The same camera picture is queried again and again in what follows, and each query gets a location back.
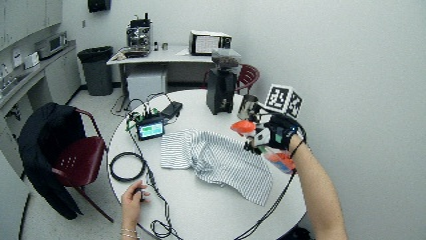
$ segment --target white wall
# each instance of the white wall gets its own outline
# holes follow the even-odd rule
[[[64,0],[61,27],[77,50],[117,50],[145,12],[160,43],[185,44],[192,29],[232,35],[244,62],[260,69],[261,99],[272,83],[296,87],[350,239],[425,239],[426,3],[123,0],[89,14],[85,1]]]

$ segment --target red object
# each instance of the red object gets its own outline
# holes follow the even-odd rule
[[[241,70],[238,74],[238,79],[237,79],[237,86],[236,86],[236,92],[240,94],[240,90],[246,88],[248,89],[248,94],[250,94],[250,88],[256,81],[260,78],[260,72],[256,67],[253,67],[249,64],[240,64]],[[204,80],[203,80],[203,89],[208,89],[208,77],[209,77],[209,71],[205,72],[204,74]]]
[[[230,125],[230,129],[236,131],[241,136],[254,131],[256,124],[249,120],[241,120]]]
[[[84,191],[84,186],[97,178],[104,152],[108,150],[105,141],[92,114],[80,109],[76,111],[91,118],[97,136],[83,138],[65,147],[52,163],[52,172],[61,184],[65,187],[73,187],[103,216],[113,222]]]

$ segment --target striped shirt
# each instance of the striped shirt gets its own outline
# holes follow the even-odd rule
[[[201,180],[228,184],[249,201],[265,205],[272,174],[262,157],[245,151],[241,141],[195,129],[169,133],[161,139],[161,167],[192,167]]]

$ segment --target cabinet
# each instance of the cabinet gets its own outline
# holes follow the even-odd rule
[[[63,21],[63,0],[27,0],[31,12],[27,17],[28,35]]]
[[[45,68],[52,101],[65,104],[80,87],[77,54],[73,49]]]
[[[31,14],[27,16],[27,34],[32,34],[47,27],[45,0],[27,0]]]
[[[0,0],[0,50],[63,21],[63,0]]]
[[[0,151],[0,232],[1,239],[20,239],[20,226],[29,190],[16,176]]]
[[[21,157],[19,155],[17,142],[3,118],[0,118],[0,151],[3,152],[17,176],[20,176],[23,174],[24,167]]]
[[[5,0],[0,0],[0,50],[4,48],[5,40],[5,25],[4,25],[4,3]]]
[[[27,0],[5,0],[4,6],[5,46],[8,46],[27,36],[27,21],[23,21],[23,16],[28,16]]]
[[[45,24],[47,27],[63,21],[63,0],[45,0]]]

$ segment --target bracelet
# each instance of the bracelet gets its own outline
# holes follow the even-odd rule
[[[135,233],[137,233],[136,231],[129,230],[129,229],[125,229],[125,228],[121,228],[121,231],[127,231],[127,232],[135,232]]]
[[[121,233],[121,235],[125,236],[125,237],[129,237],[129,238],[141,239],[139,236],[135,237],[135,236],[132,236],[129,234],[125,234],[125,233]]]

